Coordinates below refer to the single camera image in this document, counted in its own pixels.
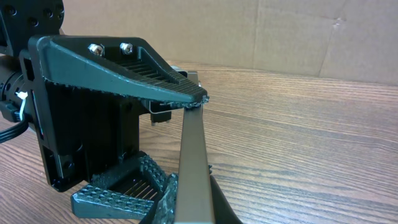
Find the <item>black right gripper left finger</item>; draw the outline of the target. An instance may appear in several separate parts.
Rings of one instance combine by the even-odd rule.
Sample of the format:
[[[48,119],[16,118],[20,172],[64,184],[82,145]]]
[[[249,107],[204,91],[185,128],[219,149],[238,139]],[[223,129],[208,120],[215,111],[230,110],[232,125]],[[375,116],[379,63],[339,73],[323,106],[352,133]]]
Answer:
[[[161,198],[156,200],[140,224],[173,224],[177,200],[178,174],[171,173],[161,188]]]

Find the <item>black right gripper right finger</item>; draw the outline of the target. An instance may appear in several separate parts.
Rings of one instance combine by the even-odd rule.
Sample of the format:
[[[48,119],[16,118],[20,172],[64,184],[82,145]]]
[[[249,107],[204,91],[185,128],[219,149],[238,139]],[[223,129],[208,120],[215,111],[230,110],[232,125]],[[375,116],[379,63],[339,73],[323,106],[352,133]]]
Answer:
[[[210,173],[211,195],[216,224],[243,224],[228,203],[224,193],[212,176],[212,165],[208,166]]]

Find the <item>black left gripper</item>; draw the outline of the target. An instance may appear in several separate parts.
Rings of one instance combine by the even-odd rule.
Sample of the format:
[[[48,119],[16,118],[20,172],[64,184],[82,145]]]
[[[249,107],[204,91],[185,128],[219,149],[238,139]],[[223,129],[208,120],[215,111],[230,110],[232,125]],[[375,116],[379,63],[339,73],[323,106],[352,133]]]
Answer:
[[[167,176],[139,149],[149,100],[193,108],[207,91],[138,37],[33,36],[20,54],[27,116],[50,185],[78,218],[153,220]]]

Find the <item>Galaxy smartphone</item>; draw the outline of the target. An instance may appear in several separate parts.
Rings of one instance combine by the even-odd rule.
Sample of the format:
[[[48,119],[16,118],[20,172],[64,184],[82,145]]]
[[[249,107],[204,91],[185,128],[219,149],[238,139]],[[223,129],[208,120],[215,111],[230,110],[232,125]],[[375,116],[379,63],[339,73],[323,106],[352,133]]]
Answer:
[[[215,222],[202,106],[183,113],[174,222]]]

